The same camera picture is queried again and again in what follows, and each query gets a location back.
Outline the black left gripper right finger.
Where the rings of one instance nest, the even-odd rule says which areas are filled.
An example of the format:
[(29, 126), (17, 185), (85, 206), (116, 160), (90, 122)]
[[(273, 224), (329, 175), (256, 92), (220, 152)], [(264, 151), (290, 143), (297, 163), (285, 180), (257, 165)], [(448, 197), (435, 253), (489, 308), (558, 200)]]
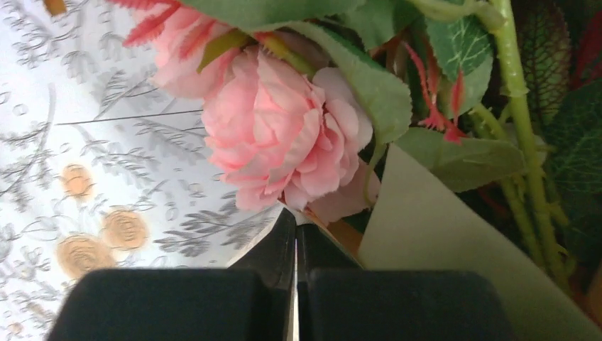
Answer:
[(494, 287), (468, 271), (368, 271), (297, 228), (301, 340), (514, 340)]

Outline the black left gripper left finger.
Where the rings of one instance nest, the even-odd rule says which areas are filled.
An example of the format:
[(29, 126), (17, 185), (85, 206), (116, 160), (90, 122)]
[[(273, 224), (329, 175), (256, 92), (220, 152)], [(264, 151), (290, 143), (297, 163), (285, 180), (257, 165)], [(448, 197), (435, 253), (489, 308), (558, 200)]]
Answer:
[(49, 340), (290, 340), (295, 217), (225, 269), (103, 269), (67, 297)]

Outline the olive green wrapping paper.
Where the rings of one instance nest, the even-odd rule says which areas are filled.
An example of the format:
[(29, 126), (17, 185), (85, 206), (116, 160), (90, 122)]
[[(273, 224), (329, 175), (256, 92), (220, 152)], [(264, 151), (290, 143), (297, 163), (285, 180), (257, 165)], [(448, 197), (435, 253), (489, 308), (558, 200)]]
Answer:
[(367, 269), (465, 270), (496, 288), (520, 340), (600, 340), (601, 330), (531, 259), (397, 146), (359, 247)]

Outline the pink fake flower bunch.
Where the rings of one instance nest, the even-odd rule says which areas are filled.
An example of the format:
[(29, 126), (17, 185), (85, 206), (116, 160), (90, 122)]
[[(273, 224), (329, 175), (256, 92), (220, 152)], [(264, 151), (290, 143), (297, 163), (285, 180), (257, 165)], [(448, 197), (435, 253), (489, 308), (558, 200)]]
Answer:
[(364, 227), (398, 145), (511, 215), (564, 284), (601, 263), (600, 1), (119, 1), (201, 99), (236, 203)]

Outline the orange wrapping paper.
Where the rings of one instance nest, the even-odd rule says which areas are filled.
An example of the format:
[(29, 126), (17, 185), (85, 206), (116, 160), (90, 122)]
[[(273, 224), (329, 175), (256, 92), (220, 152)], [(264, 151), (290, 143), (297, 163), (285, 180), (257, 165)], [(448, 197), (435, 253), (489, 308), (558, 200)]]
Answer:
[(351, 258), (358, 259), (358, 250), (363, 239), (362, 233), (354, 229), (343, 219), (336, 222), (324, 223), (313, 211), (306, 209), (303, 214), (319, 227), (320, 232), (333, 241), (343, 252)]

